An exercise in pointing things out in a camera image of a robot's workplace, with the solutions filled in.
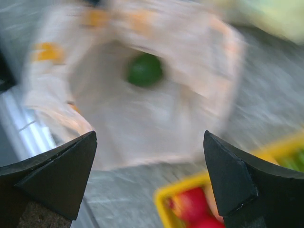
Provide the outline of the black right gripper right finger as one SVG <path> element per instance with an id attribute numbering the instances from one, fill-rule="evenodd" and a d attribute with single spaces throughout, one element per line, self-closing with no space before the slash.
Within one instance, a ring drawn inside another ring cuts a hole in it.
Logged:
<path id="1" fill-rule="evenodd" d="M 304 174 L 204 133 L 205 161 L 227 228 L 302 228 Z"/>

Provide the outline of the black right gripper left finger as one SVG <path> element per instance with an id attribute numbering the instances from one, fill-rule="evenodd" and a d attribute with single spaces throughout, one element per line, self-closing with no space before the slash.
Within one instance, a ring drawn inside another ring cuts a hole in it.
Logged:
<path id="1" fill-rule="evenodd" d="M 2 228 L 69 228 L 97 148 L 95 131 L 0 169 Z"/>

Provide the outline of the green fake avocado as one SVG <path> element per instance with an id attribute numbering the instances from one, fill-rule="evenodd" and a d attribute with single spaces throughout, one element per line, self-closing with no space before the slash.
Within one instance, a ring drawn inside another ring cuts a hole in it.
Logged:
<path id="1" fill-rule="evenodd" d="M 127 65 L 126 81 L 138 87 L 150 87 L 164 77 L 161 60 L 152 54 L 142 53 Z"/>

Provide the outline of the translucent orange plastic bag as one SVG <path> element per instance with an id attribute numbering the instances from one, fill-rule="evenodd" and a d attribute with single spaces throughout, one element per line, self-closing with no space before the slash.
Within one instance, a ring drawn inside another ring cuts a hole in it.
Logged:
<path id="1" fill-rule="evenodd" d="M 96 169 L 193 161 L 204 132 L 226 126 L 244 49 L 209 0 L 56 0 L 25 63 L 24 103 L 62 143 L 94 130 Z M 142 53 L 162 62 L 150 87 L 126 81 Z"/>

